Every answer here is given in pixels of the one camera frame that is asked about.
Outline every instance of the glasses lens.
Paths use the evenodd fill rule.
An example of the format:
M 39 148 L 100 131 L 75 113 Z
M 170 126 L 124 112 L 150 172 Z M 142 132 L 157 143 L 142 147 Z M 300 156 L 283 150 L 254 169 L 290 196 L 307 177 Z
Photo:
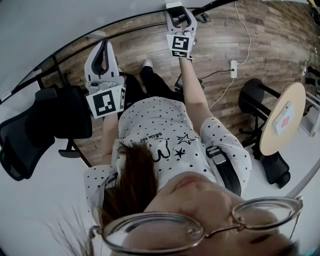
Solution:
M 294 219 L 302 209 L 302 202 L 293 198 L 266 197 L 246 201 L 233 210 L 236 222 L 247 229 L 274 229 Z
M 178 214 L 146 213 L 120 222 L 104 232 L 105 241 L 120 252 L 172 252 L 196 246 L 204 230 L 194 220 Z

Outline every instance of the glasses frame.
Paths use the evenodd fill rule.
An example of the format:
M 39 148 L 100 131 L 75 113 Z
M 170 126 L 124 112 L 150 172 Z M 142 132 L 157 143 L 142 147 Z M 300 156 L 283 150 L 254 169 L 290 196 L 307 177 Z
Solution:
M 262 203 L 270 203 L 271 205 L 277 205 L 279 203 L 279 207 L 284 207 L 284 205 L 291 206 L 291 211 L 289 215 L 275 223 L 271 224 L 265 224 L 265 225 L 247 225 L 245 223 L 245 220 L 242 217 L 237 216 L 237 211 L 241 208 L 246 208 L 250 206 L 254 206 L 256 204 L 262 204 Z M 95 237 L 95 232 L 98 235 L 101 235 L 103 241 L 107 244 L 107 246 L 114 252 L 118 253 L 125 253 L 128 255 L 139 255 L 139 256 L 144 256 L 144 255 L 171 255 L 171 254 L 176 254 L 176 253 L 181 253 L 184 252 L 188 249 L 194 248 L 198 246 L 205 238 L 211 238 L 213 235 L 224 232 L 224 231 L 229 231 L 229 230 L 234 230 L 237 229 L 238 232 L 241 232 L 242 230 L 251 230 L 251 231 L 267 231 L 267 230 L 272 230 L 275 228 L 278 228 L 289 221 L 293 220 L 296 218 L 296 221 L 294 223 L 294 227 L 292 230 L 292 233 L 290 235 L 290 239 L 292 238 L 294 231 L 296 229 L 296 226 L 299 222 L 300 214 L 303 209 L 303 198 L 301 196 L 298 196 L 297 198 L 290 198 L 290 197 L 262 197 L 262 198 L 256 198 L 256 199 L 251 199 L 244 201 L 242 203 L 239 203 L 235 207 L 232 208 L 231 210 L 231 217 L 233 219 L 234 225 L 227 226 L 227 227 L 221 227 L 218 229 L 213 230 L 211 233 L 205 233 L 204 228 L 201 226 L 201 224 L 190 217 L 184 216 L 182 214 L 177 214 L 177 213 L 171 213 L 171 212 L 144 212 L 144 213 L 138 213 L 134 215 L 129 215 L 123 218 L 120 218 L 118 220 L 114 220 L 111 223 L 109 223 L 106 226 L 93 226 L 89 230 L 89 235 L 88 235 L 88 246 L 91 249 L 90 251 L 93 251 L 93 246 L 92 246 L 92 240 Z M 122 246 L 116 245 L 110 241 L 108 241 L 107 237 L 110 234 L 113 234 L 116 230 L 119 228 L 123 227 L 127 223 L 130 223 L 132 221 L 138 220 L 138 219 L 143 219 L 143 218 L 159 218 L 159 217 L 167 217 L 169 219 L 175 218 L 187 221 L 193 225 L 196 225 L 198 227 L 198 231 L 202 232 L 202 235 L 194 242 L 190 243 L 186 246 L 182 246 L 179 248 L 174 248 L 174 249 L 161 249 L 161 250 L 141 250 L 141 249 L 127 249 Z

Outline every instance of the eyeglasses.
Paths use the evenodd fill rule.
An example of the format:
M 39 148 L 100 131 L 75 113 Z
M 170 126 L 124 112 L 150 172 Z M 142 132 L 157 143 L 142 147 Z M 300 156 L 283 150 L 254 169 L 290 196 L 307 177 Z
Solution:
M 263 232 L 274 230 L 296 218 L 292 238 L 303 208 L 302 197 L 263 197 L 244 201 L 231 211 L 233 224 L 205 233 L 200 223 L 190 217 L 169 212 L 146 212 L 117 219 L 108 225 L 93 226 L 89 243 L 95 232 L 102 236 L 114 252 L 129 255 L 171 255 L 198 246 L 213 235 L 236 230 Z

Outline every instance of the wooden tabletop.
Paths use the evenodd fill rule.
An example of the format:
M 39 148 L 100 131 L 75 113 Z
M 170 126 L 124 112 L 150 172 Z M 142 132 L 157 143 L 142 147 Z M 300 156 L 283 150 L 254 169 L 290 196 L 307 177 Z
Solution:
M 286 126 L 284 132 L 278 136 L 275 132 L 273 121 L 277 118 L 288 102 L 291 102 L 293 105 L 294 118 Z M 263 155 L 270 156 L 278 152 L 291 140 L 303 117 L 305 105 L 306 91 L 301 83 L 295 82 L 285 89 L 264 125 L 260 139 L 260 151 Z

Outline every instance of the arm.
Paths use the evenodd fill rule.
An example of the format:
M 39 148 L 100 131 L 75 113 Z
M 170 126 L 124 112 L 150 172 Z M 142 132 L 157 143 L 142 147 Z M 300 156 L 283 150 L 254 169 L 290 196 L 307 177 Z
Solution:
M 118 113 L 107 115 L 103 120 L 102 137 L 101 137 L 101 164 L 110 165 L 112 148 L 118 133 Z
M 203 122 L 214 115 L 190 60 L 179 58 L 186 112 L 194 128 L 200 132 Z

